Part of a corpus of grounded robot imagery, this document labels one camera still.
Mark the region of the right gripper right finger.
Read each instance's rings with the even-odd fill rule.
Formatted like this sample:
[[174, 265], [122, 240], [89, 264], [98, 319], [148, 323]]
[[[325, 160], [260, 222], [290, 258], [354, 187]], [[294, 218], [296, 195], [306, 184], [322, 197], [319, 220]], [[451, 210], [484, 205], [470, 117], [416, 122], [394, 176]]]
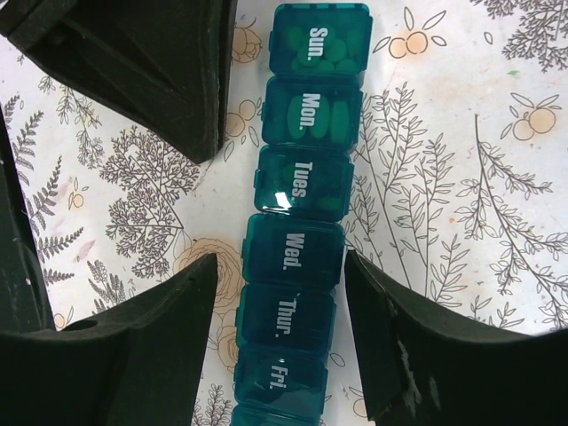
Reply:
[[567, 333], [468, 319], [350, 251], [344, 264], [367, 418], [377, 425], [564, 425]]

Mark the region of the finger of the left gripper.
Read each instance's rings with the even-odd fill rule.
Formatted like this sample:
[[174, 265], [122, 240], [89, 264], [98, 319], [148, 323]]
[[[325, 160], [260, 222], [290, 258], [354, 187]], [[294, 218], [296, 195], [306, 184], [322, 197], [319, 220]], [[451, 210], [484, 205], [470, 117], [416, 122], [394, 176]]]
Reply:
[[9, 1], [1, 33], [48, 75], [193, 162], [223, 144], [234, 1]]

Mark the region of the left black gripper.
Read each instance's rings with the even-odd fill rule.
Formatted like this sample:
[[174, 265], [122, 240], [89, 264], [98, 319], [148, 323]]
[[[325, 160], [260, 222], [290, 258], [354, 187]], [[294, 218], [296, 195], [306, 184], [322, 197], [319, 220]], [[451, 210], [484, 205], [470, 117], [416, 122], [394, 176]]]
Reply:
[[1, 329], [27, 333], [54, 329], [20, 182], [1, 123]]

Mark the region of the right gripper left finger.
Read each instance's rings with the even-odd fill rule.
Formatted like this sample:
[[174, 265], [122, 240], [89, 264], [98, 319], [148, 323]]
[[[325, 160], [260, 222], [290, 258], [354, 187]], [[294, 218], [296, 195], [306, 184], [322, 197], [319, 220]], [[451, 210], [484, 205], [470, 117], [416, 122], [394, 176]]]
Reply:
[[1, 334], [4, 425], [187, 425], [217, 288], [204, 255], [61, 330]]

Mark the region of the teal weekly pill organizer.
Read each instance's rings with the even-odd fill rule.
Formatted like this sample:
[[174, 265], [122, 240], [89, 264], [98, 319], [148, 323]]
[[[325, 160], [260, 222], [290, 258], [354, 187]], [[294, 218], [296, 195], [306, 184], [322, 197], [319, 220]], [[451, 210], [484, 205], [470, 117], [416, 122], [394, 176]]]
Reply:
[[234, 425], [320, 422], [372, 24], [359, 3], [274, 13], [235, 316]]

